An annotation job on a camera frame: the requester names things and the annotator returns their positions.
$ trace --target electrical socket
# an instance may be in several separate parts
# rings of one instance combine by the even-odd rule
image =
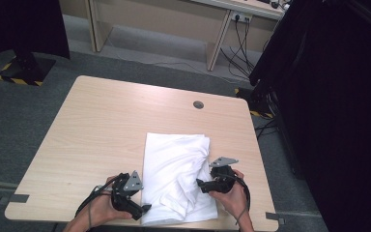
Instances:
[[[241,12],[233,12],[233,16],[231,17],[231,20],[236,21],[236,16],[239,15],[240,19],[239,22],[246,22],[246,18],[250,22],[252,19],[252,14],[247,14],[247,13],[241,13]]]

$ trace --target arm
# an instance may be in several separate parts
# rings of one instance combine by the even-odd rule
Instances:
[[[85,206],[79,214],[71,220],[63,232],[84,232],[90,227],[96,227],[114,219],[129,219],[131,214],[128,212],[117,211],[113,208],[110,199],[110,192],[105,191],[105,195],[96,197],[92,202]]]
[[[234,172],[240,178],[243,178],[243,174],[240,171],[234,170]],[[246,209],[246,197],[243,192],[243,186],[236,182],[227,193],[210,191],[209,195],[221,202],[225,210],[237,220],[242,232],[254,231],[249,211]]]

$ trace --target desk leg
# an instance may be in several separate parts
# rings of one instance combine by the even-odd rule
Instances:
[[[92,49],[95,52],[99,52],[107,41],[110,32],[113,30],[113,25],[99,21],[95,0],[86,0],[86,9],[89,20]]]
[[[213,71],[216,58],[221,49],[222,42],[224,41],[225,34],[228,30],[228,25],[230,24],[232,17],[232,11],[227,10],[225,13],[224,20],[222,21],[221,29],[219,30],[218,37],[215,43],[207,43],[207,70]]]

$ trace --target white towel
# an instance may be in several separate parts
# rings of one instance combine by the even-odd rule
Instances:
[[[152,204],[142,225],[161,225],[217,218],[214,199],[202,193],[196,179],[210,181],[210,138],[203,134],[147,133],[142,204]]]

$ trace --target carpeted floor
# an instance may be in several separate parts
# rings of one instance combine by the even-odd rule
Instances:
[[[0,69],[11,60],[11,52],[0,54]],[[204,74],[183,72],[135,62],[71,53],[71,59],[51,57],[57,63],[43,82],[34,87],[0,81],[0,182],[18,184],[79,75],[98,76],[129,82],[234,97],[237,87],[251,88],[246,82],[231,84]],[[256,127],[267,120],[252,117]],[[278,231],[328,231],[307,188],[297,180],[285,158],[278,132],[259,138],[274,206],[285,224]],[[1,197],[14,191],[0,188]],[[5,219],[0,201],[0,231],[51,231],[54,223],[18,222]],[[61,231],[60,224],[55,231]],[[127,228],[115,228],[128,231]]]

